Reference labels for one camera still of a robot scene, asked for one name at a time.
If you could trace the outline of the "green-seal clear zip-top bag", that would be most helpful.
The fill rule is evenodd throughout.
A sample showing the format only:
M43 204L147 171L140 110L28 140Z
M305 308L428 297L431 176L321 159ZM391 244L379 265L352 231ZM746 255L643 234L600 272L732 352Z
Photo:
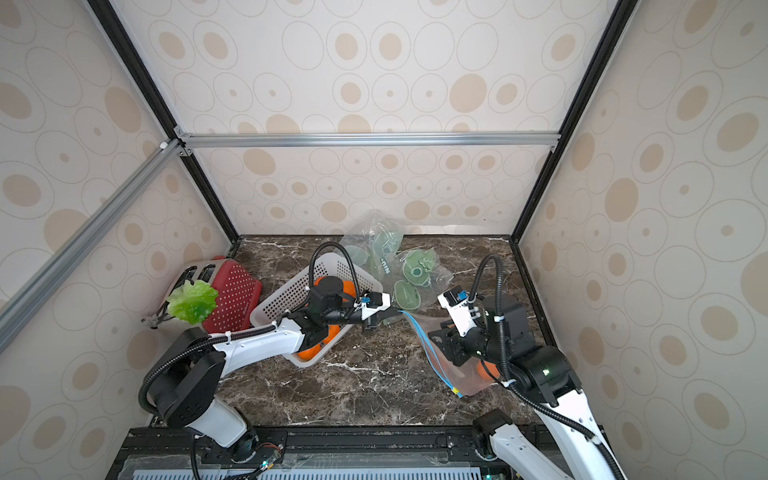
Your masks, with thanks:
M427 311L453 281L453 273L434 248L401 251L395 259L392 297L401 310Z

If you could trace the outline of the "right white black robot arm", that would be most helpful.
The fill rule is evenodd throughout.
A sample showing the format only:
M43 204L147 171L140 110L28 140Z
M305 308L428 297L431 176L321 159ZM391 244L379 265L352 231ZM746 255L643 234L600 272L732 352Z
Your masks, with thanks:
M439 295L449 318L427 337L456 367L470 360L484 369L494 366L490 379L544 421L569 469L559 468L500 410L473 423L478 455L506 463L524 479L624 478L566 355L535 342L523 305L504 293L503 280L502 260L484 257L469 290L454 287Z

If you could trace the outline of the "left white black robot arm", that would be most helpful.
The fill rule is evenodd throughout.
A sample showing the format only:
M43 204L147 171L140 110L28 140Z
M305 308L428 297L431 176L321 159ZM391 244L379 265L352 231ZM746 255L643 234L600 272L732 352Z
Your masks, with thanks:
M167 426L185 428L212 439L225 449L253 449L254 429L235 408L216 396L227 375L275 356L295 354L320 344L333 326L359 325L366 331L398 315L388 293L362 289L354 262L337 242L324 242L347 263L353 294L341 278L316 279L307 271L305 296L267 326L208 334L200 328L184 331L146 374L138 391L143 410Z

